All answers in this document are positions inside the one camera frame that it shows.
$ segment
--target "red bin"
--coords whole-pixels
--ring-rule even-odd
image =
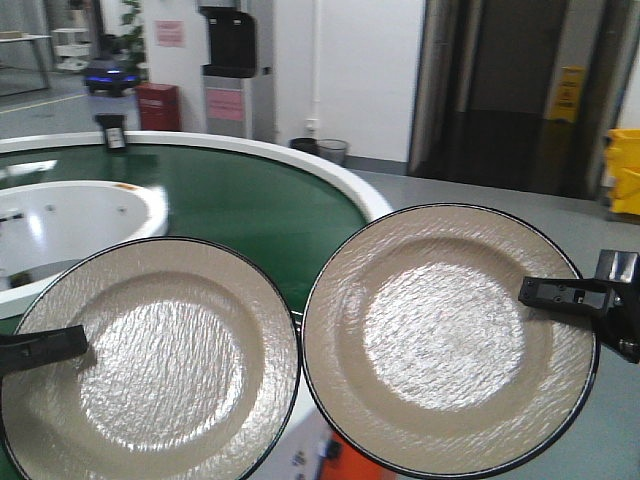
[[[180,131],[178,87],[143,83],[136,88],[141,130]]]

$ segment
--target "orange object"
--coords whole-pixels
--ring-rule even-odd
[[[318,480],[394,480],[396,474],[358,453],[336,433],[331,442],[339,445],[332,449],[334,458],[325,458]]]

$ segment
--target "paper sign on wall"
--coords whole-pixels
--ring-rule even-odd
[[[160,47],[184,47],[184,22],[156,20],[156,41]]]
[[[207,116],[221,120],[242,121],[244,119],[242,90],[207,88]]]

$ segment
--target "white pipe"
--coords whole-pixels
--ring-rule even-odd
[[[313,62],[311,66],[311,115],[307,119],[307,130],[317,136],[320,122],[320,59],[322,53],[322,0],[313,1]]]

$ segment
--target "white plate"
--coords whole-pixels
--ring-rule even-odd
[[[520,304],[525,275],[576,271],[499,212],[424,206],[365,227],[327,262],[305,312],[320,409],[409,475],[483,477],[532,458],[586,400],[598,346],[588,321]]]
[[[289,311],[238,255],[142,240],[97,254],[19,333],[83,324],[83,357],[7,376],[10,454],[32,479],[237,479],[278,439],[299,379]]]

